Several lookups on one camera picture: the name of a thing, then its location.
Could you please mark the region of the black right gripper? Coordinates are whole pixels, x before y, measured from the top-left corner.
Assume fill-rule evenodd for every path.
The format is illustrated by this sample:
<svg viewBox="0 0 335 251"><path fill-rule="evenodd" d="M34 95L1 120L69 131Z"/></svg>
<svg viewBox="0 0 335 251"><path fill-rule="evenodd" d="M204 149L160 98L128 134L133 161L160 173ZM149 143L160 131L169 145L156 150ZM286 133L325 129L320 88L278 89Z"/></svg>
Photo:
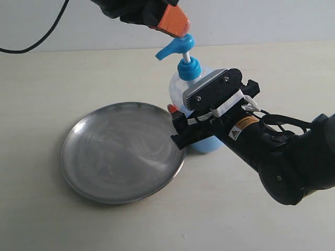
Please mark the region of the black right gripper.
<svg viewBox="0 0 335 251"><path fill-rule="evenodd" d="M177 135L172 137L179 149L211 136L231 150L259 150L258 120L247 109L255 108L252 99L260 92L257 82L249 80L228 100L209 111L193 111L189 117L181 114L173 104L167 109L173 116Z"/></svg>

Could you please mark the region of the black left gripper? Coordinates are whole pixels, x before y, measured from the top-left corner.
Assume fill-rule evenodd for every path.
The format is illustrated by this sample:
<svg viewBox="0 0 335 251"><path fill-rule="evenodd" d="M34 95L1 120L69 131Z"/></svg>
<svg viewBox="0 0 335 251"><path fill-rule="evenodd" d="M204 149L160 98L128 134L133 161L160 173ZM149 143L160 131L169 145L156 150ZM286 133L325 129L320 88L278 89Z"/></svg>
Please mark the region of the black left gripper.
<svg viewBox="0 0 335 251"><path fill-rule="evenodd" d="M190 21L178 1L93 1L102 13L128 24L144 25L173 38L184 38Z"/></svg>

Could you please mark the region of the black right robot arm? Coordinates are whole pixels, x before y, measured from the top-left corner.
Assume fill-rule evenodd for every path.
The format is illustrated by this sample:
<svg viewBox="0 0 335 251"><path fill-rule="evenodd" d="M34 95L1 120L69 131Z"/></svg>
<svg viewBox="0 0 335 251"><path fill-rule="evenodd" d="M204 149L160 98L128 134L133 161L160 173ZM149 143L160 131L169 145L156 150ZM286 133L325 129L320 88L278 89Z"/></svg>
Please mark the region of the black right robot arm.
<svg viewBox="0 0 335 251"><path fill-rule="evenodd" d="M168 110L179 149L215 137L254 169L278 203L296 205L317 190L334 187L334 116L312 122L265 112L254 113L255 81L210 81L195 95L189 116Z"/></svg>

